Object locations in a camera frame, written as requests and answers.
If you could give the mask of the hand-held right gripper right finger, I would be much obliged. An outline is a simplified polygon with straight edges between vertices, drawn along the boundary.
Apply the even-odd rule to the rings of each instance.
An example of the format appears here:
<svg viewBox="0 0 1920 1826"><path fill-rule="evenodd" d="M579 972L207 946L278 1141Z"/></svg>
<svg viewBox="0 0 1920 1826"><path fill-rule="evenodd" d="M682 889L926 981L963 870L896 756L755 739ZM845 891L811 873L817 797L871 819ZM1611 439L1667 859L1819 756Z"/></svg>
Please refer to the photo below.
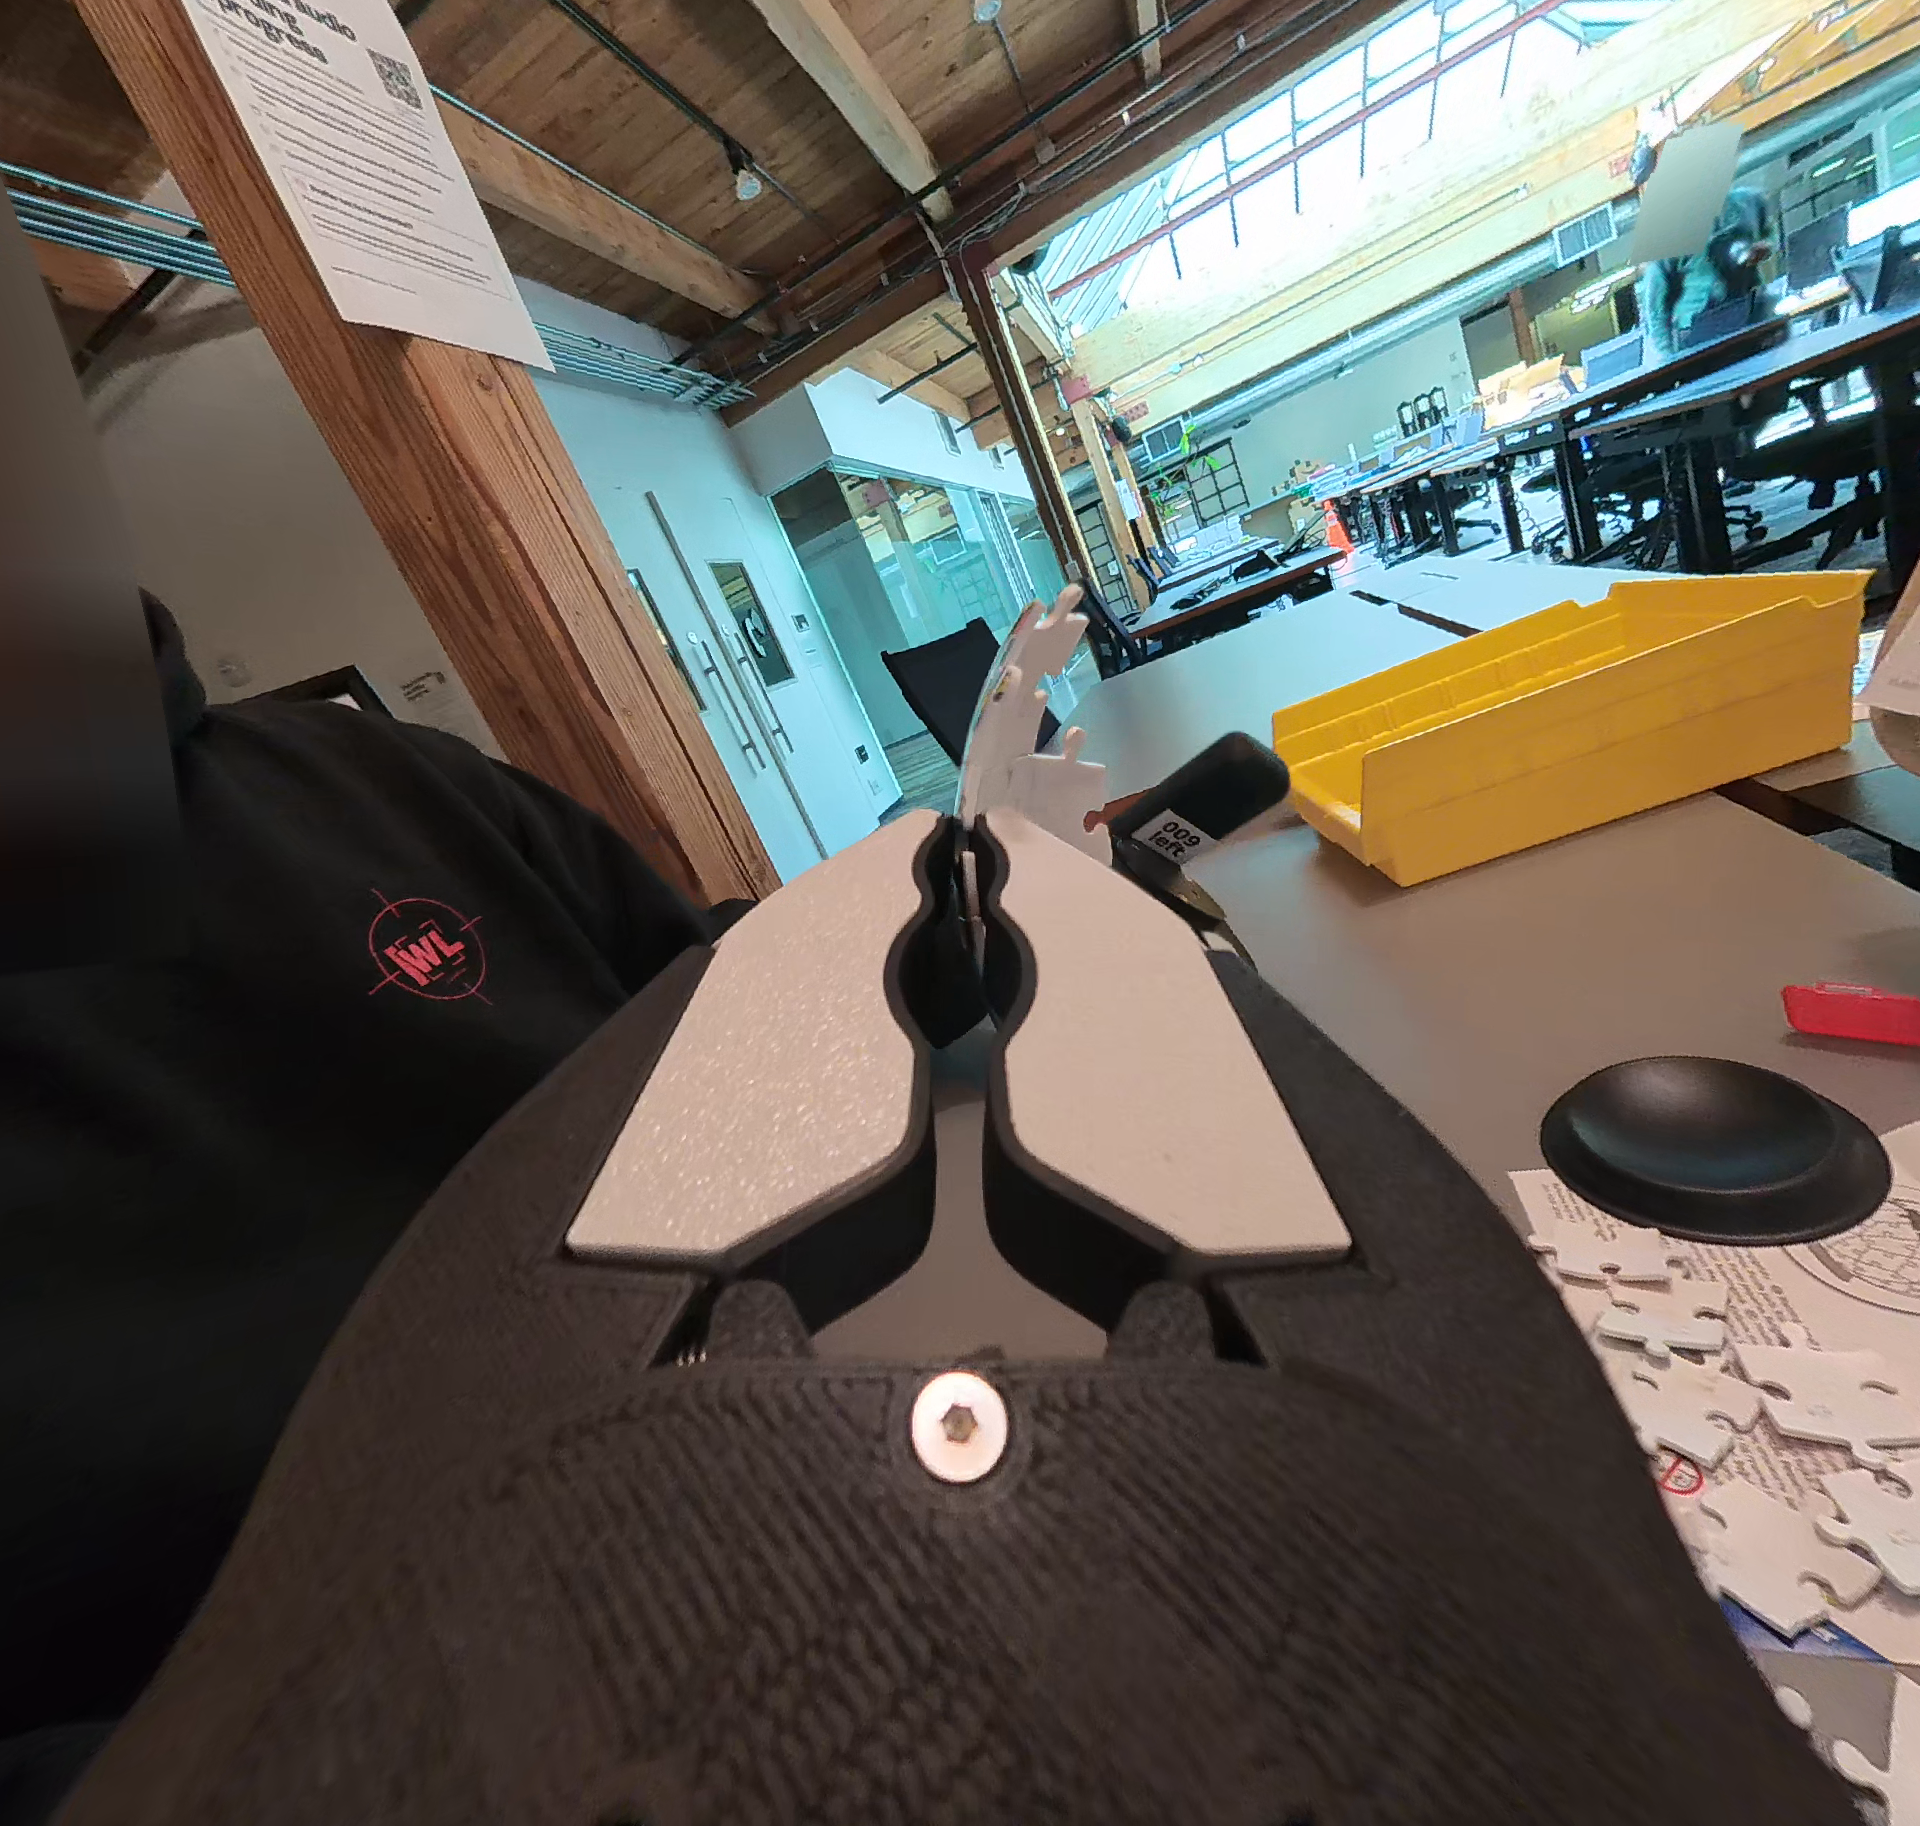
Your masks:
<svg viewBox="0 0 1920 1826"><path fill-rule="evenodd" d="M1355 1254L1228 968L1113 865L983 817L983 1212L1004 1259L1102 1333L1146 1286Z"/></svg>

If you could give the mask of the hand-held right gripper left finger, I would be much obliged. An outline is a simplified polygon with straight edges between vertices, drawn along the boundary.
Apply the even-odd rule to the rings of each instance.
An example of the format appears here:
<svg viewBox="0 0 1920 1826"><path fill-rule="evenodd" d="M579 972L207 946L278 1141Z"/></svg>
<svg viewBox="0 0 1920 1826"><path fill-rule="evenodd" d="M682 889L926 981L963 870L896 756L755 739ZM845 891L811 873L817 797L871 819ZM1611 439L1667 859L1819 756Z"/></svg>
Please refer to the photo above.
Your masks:
<svg viewBox="0 0 1920 1826"><path fill-rule="evenodd" d="M775 1282L842 1320L924 1254L931 1045L901 972L937 917L938 817L809 870L709 953L572 1226L592 1263Z"/></svg>

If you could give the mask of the curved assembled puzzle section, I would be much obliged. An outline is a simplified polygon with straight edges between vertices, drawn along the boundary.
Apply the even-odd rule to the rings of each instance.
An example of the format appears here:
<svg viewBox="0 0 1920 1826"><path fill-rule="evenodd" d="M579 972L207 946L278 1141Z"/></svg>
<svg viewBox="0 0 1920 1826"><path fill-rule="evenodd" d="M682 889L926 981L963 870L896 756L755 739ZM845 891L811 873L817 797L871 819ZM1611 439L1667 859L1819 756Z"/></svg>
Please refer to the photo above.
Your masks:
<svg viewBox="0 0 1920 1826"><path fill-rule="evenodd" d="M958 784L958 883L963 889L972 953L986 951L972 837L992 811L1025 817L1102 870L1115 858L1102 817L1109 802L1105 767L1086 756L1086 730L1066 727L1064 747L1042 751L1046 743L1042 732L1046 708L1045 675L1064 675L1087 634L1082 599L1086 589L1070 584L1053 601L1030 601L1024 609L972 712Z"/></svg>

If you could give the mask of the black round puzzle stand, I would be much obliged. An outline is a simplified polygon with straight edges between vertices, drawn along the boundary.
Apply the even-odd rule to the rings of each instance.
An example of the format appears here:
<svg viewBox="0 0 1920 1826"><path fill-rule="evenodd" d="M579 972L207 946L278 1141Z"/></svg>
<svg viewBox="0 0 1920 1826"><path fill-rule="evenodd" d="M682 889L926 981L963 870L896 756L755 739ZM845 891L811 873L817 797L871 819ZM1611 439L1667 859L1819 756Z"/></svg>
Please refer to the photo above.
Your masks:
<svg viewBox="0 0 1920 1826"><path fill-rule="evenodd" d="M1590 1208L1712 1244L1810 1244L1892 1193L1862 1116L1791 1075L1695 1053L1576 1081L1543 1111L1541 1156Z"/></svg>

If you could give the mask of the grey table with wooden edge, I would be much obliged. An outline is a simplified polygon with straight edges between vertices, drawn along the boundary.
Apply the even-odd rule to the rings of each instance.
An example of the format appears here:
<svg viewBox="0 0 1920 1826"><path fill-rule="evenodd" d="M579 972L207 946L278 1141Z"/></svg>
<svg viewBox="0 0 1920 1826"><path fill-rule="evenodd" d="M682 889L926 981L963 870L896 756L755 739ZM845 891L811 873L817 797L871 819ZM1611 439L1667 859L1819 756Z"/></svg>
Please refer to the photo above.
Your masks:
<svg viewBox="0 0 1920 1826"><path fill-rule="evenodd" d="M1598 601L1629 580L1643 574L1521 559L1365 571L1352 589L1097 682L1070 723L1086 730L1086 759L1102 764L1109 797L1124 797L1225 732L1268 743L1282 708L1547 604Z"/></svg>

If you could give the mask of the black office chair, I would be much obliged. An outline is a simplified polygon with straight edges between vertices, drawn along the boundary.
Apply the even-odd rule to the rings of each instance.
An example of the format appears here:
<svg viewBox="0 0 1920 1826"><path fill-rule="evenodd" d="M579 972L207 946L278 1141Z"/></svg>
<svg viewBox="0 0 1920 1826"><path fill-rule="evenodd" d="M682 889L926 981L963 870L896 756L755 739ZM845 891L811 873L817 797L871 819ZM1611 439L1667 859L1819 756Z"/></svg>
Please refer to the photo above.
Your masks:
<svg viewBox="0 0 1920 1826"><path fill-rule="evenodd" d="M997 653L1000 638L986 618L969 618L942 638L883 653L883 665L898 682L907 708L914 708L954 767L963 767L972 712L994 670Z"/></svg>

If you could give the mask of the yellow plastic bin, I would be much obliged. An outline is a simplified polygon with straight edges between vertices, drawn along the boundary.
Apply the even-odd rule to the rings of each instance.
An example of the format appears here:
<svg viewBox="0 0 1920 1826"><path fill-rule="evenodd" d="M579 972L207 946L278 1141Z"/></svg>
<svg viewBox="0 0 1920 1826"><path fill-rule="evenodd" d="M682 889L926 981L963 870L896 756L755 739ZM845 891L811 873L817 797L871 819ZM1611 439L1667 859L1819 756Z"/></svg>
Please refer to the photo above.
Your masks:
<svg viewBox="0 0 1920 1826"><path fill-rule="evenodd" d="M1868 571L1616 584L1281 708L1297 814L1414 889L1843 747Z"/></svg>

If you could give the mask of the person's black sweatshirt torso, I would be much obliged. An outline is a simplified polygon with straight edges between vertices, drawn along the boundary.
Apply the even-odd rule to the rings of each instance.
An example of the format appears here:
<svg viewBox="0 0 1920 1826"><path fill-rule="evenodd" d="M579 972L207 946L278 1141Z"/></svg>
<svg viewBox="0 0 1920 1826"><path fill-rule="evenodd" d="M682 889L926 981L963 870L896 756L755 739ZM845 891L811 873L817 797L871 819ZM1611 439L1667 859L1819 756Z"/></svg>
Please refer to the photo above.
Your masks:
<svg viewBox="0 0 1920 1826"><path fill-rule="evenodd" d="M213 704L140 599L185 939L2 978L2 1821L59 1809L176 1643L400 1230L720 925L453 732Z"/></svg>

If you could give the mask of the long black workbench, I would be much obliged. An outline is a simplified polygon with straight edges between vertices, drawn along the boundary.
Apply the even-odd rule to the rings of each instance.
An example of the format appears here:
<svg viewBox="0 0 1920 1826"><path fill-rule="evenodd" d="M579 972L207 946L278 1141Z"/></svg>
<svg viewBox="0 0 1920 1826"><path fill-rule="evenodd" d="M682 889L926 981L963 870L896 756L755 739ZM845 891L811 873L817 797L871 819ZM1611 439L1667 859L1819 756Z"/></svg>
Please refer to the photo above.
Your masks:
<svg viewBox="0 0 1920 1826"><path fill-rule="evenodd" d="M1772 339L1722 370L1550 409L1573 566L1730 574L1814 551L1918 571L1918 304Z"/></svg>

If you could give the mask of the small red plastic object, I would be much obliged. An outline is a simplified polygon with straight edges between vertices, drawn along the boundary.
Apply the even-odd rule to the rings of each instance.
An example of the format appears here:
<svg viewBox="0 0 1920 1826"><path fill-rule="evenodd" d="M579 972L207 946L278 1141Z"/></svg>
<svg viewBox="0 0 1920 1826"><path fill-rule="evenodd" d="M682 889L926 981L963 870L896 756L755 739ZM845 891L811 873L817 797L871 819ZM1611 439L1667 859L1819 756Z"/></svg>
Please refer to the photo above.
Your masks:
<svg viewBox="0 0 1920 1826"><path fill-rule="evenodd" d="M1868 983L1786 983L1783 1017L1793 1034L1862 1045L1920 1045L1920 999Z"/></svg>

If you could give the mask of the metal conduit pipes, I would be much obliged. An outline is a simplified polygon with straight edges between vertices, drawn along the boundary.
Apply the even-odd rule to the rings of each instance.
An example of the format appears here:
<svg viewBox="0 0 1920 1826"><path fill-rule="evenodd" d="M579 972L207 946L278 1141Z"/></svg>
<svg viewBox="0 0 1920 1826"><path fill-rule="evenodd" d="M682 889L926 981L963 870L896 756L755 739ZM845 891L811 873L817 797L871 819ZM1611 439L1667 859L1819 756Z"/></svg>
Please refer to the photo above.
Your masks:
<svg viewBox="0 0 1920 1826"><path fill-rule="evenodd" d="M169 280L232 289L225 258L188 213L109 196L97 187L63 180L18 160L2 160L2 187L32 238L78 253L104 253L115 265L162 272ZM661 359L594 331L535 324L547 365L604 386L622 386L642 397L664 397L698 409L751 404L751 390L735 379Z"/></svg>

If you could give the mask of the white paper notice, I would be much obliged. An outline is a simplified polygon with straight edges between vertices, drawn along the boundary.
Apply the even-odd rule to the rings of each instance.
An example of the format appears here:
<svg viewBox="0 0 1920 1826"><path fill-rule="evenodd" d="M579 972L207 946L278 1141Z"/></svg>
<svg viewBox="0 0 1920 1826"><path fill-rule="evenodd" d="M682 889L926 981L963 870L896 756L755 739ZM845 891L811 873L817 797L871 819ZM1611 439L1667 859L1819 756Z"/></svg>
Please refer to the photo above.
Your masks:
<svg viewBox="0 0 1920 1826"><path fill-rule="evenodd" d="M335 313L551 370L390 0L180 0Z"/></svg>

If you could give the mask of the black picture frame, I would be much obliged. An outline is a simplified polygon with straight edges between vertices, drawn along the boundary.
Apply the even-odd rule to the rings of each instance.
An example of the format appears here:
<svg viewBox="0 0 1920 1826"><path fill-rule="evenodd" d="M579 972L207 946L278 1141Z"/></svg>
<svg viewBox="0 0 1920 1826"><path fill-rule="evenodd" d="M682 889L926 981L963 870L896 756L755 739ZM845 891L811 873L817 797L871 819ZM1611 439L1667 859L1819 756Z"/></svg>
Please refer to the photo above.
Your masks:
<svg viewBox="0 0 1920 1826"><path fill-rule="evenodd" d="M207 704L207 718L214 712L232 713L232 712L252 712L252 708L309 708L309 704L332 704L332 708L354 708L374 718L394 718L390 701L375 693L374 681L358 665L338 665L314 675L285 682L285 687L267 687L236 701L214 701Z"/></svg>

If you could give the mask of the wooden post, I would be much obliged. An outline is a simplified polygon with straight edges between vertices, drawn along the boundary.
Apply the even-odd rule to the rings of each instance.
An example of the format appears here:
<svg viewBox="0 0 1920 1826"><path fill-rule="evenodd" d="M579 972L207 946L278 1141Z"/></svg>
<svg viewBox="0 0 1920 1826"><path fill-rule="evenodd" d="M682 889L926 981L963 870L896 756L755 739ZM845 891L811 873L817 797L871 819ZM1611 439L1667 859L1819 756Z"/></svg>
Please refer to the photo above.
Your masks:
<svg viewBox="0 0 1920 1826"><path fill-rule="evenodd" d="M350 326L180 0L71 0L508 756L703 902L781 874L524 365Z"/></svg>

